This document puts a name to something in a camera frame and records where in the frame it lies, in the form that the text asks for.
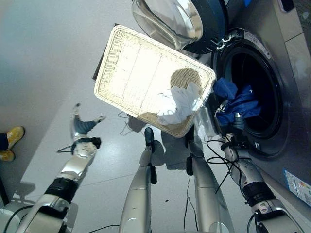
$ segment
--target blue laundry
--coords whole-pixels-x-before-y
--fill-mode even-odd
[[[251,86],[245,86],[238,94],[238,89],[234,83],[220,78],[213,86],[214,93],[229,101],[223,112],[217,112],[216,118],[221,126],[226,126],[234,122],[234,114],[241,113],[242,118],[255,117],[259,115],[261,107],[258,106],[258,100],[251,89]]]

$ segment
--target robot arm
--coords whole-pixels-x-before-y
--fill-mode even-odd
[[[81,121],[78,107],[79,104],[74,107],[71,119],[72,157],[66,162],[44,195],[30,209],[16,231],[17,233],[66,232],[67,227],[63,219],[101,144],[100,138],[89,138],[87,133],[105,118],[101,116],[93,121]]]
[[[231,178],[238,184],[249,206],[252,208],[259,233],[303,233],[284,205],[265,183],[257,167],[248,158],[239,158],[232,146],[234,134],[227,134],[221,146],[227,160],[233,162]]]

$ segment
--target white cloth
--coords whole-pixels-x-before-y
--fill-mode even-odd
[[[192,82],[187,89],[173,86],[159,97],[163,107],[157,114],[157,121],[161,125],[181,123],[199,107],[199,87]]]

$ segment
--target electrical wire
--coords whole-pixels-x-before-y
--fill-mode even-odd
[[[186,208],[185,208],[185,214],[184,214],[184,231],[186,231],[186,215],[187,215],[187,209],[188,209],[188,202],[190,203],[190,205],[191,205],[192,208],[193,208],[193,211],[194,211],[194,219],[195,219],[195,227],[196,227],[196,230],[198,231],[198,223],[197,223],[197,219],[196,219],[195,208],[194,208],[192,202],[190,201],[190,197],[188,196],[190,178],[191,178],[191,176],[189,176],[188,183],[187,183]]]
[[[27,214],[25,214],[19,221],[19,225],[21,224],[22,220],[26,217]]]
[[[102,227],[102,228],[99,228],[99,229],[96,229],[96,230],[93,230],[93,231],[87,232],[87,233],[93,233],[93,232],[96,232],[96,231],[99,231],[99,230],[102,230],[102,229],[105,229],[105,228],[108,228],[108,227],[119,227],[119,226],[120,226],[120,225],[112,224],[112,225],[105,226],[105,227]]]
[[[71,147],[72,147],[71,145],[70,145],[70,146],[67,146],[67,147],[64,147],[64,148],[62,148],[62,149],[59,149],[56,153],[71,153],[70,150],[63,151],[63,150],[65,150],[65,149],[71,148]]]
[[[239,186],[240,192],[242,193],[243,197],[245,198],[245,195],[244,195],[244,193],[243,193],[243,191],[242,191],[242,188],[241,188],[242,171],[240,170],[240,168],[239,168],[238,166],[235,165],[235,163],[238,162],[240,159],[249,159],[249,160],[251,160],[251,159],[250,159],[250,158],[247,158],[247,157],[239,157],[238,152],[236,152],[236,153],[237,153],[237,159],[234,160],[234,161],[230,161],[230,160],[228,160],[228,159],[226,159],[226,158],[221,157],[218,153],[216,153],[216,152],[208,145],[209,142],[222,142],[222,143],[224,143],[223,141],[220,141],[220,140],[209,140],[209,141],[206,142],[207,147],[208,147],[212,152],[214,152],[214,153],[217,155],[217,157],[211,157],[211,158],[207,159],[207,162],[208,162],[209,164],[226,164],[226,166],[227,166],[227,168],[228,168],[228,172],[227,172],[226,176],[225,176],[224,179],[222,180],[221,184],[218,186],[218,188],[217,188],[217,190],[216,190],[215,193],[218,192],[218,190],[220,189],[221,185],[224,183],[225,179],[226,179],[227,176],[230,174],[231,169],[232,169],[233,166],[234,166],[234,167],[239,171],[239,183],[238,183],[237,185]],[[211,162],[211,160],[214,160],[214,159],[221,159],[222,162]]]
[[[193,206],[192,202],[190,201],[190,197],[188,197],[188,201],[189,201],[190,205],[191,205],[191,206],[192,206],[192,208],[193,208],[193,212],[194,212],[194,219],[195,219],[195,227],[196,227],[196,230],[198,231],[199,229],[198,229],[198,222],[197,222],[197,220],[196,220],[196,212],[195,212],[195,208],[194,208],[194,206]]]
[[[24,207],[19,208],[18,210],[16,210],[16,211],[12,214],[12,216],[9,218],[8,222],[6,223],[6,225],[5,225],[5,227],[4,227],[4,230],[3,230],[3,233],[6,233],[6,231],[7,231],[8,228],[9,228],[10,222],[12,221],[12,219],[14,218],[14,216],[15,216],[16,214],[18,214],[18,213],[19,213],[20,211],[22,211],[22,210],[29,209],[29,208],[31,208],[31,207],[33,207],[33,205],[24,206]]]
[[[214,150],[209,146],[209,144],[208,144],[209,142],[221,142],[221,143],[224,143],[224,142],[223,142],[223,141],[220,141],[220,140],[209,140],[209,141],[206,142],[207,147],[208,147],[212,152],[214,152],[214,154],[216,154],[219,158],[222,159],[222,157],[221,157],[218,153],[216,153],[216,151],[214,151]]]
[[[254,215],[252,215],[252,216],[249,218],[249,220],[248,220],[246,233],[249,233],[249,228],[250,228],[250,226],[251,226],[251,222],[252,222],[253,218],[254,218]]]

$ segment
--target yellow shoe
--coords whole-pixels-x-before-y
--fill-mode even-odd
[[[0,161],[11,162],[15,159],[15,155],[12,151],[0,151]]]
[[[10,150],[14,146],[14,144],[24,136],[24,134],[25,130],[22,126],[14,127],[9,132],[7,132],[6,137],[9,142],[9,147],[7,150]]]

